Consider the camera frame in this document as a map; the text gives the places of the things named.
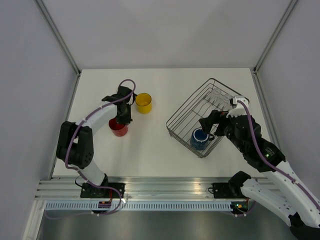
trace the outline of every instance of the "white wall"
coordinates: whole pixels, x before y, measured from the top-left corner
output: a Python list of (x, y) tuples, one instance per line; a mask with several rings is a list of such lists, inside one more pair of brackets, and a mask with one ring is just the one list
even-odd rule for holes
[(76, 80), (32, 0), (0, 5), (0, 239), (21, 240)]
[(290, 0), (44, 0), (92, 68), (253, 67)]
[(299, 1), (267, 56), (260, 77), (280, 145), (320, 198), (320, 1)]

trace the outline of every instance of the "white table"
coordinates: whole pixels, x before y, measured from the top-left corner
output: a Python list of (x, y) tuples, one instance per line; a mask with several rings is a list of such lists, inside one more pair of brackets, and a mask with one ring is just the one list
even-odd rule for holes
[[(101, 99), (116, 93), (124, 79), (136, 83), (136, 93), (149, 93), (152, 111), (140, 114), (133, 105), (133, 122), (123, 137), (112, 134), (108, 124), (94, 136), (94, 161), (108, 176), (117, 177), (231, 177), (244, 171), (262, 175), (243, 159), (225, 137), (212, 153), (198, 158), (174, 138), (166, 121), (206, 80), (215, 78), (250, 99), (250, 112), (269, 140), (266, 123), (249, 68), (90, 69), (83, 70), (69, 121), (84, 118)], [(77, 175), (57, 159), (54, 176)]]

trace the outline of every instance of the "metal wire basket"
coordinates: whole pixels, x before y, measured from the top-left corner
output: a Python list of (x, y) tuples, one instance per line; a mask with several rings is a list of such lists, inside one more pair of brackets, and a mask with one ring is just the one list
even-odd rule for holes
[[(190, 145), (190, 139), (193, 130), (201, 127), (199, 119), (206, 118), (212, 110), (226, 111), (226, 108), (231, 107), (211, 97), (213, 96), (212, 92), (214, 89), (215, 91), (216, 89), (220, 89), (222, 95), (241, 95), (218, 80), (210, 78), (202, 84), (166, 122), (166, 128), (170, 136), (177, 139), (199, 158), (208, 156), (223, 138), (222, 136), (215, 137), (204, 150), (196, 150), (192, 147)], [(213, 125), (210, 133), (213, 134), (216, 128), (216, 124)]]

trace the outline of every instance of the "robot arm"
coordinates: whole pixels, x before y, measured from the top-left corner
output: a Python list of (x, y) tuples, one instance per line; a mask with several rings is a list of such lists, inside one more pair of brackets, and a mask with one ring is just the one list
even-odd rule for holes
[(56, 157), (64, 162), (67, 158), (66, 167), (77, 170), (84, 179), (96, 186), (108, 186), (108, 177), (93, 160), (93, 136), (113, 118), (120, 124), (129, 124), (132, 121), (130, 97), (126, 98), (132, 92), (120, 85), (116, 94), (103, 98), (99, 107), (86, 118), (77, 122), (65, 121), (61, 125)]
[(303, 228), (304, 233), (316, 233), (320, 239), (320, 201), (297, 177), (282, 152), (262, 138), (261, 126), (249, 114), (249, 101), (243, 96), (236, 96), (230, 103), (233, 108), (229, 112), (213, 110), (207, 118), (200, 119), (202, 130), (209, 133), (213, 124), (218, 124), (214, 134), (226, 136), (249, 165), (279, 187), (288, 202), (264, 189), (244, 172), (233, 176), (229, 187), (234, 193), (241, 191), (244, 196), (261, 203), (293, 231), (299, 227), (300, 233)]

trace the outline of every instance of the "mug handle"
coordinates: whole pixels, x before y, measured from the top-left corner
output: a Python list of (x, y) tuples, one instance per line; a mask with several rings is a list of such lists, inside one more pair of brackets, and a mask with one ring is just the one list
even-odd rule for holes
[(209, 138), (209, 141), (212, 141), (212, 140), (215, 139), (215, 135), (213, 135), (212, 133), (209, 133), (209, 135), (211, 136), (211, 137)]

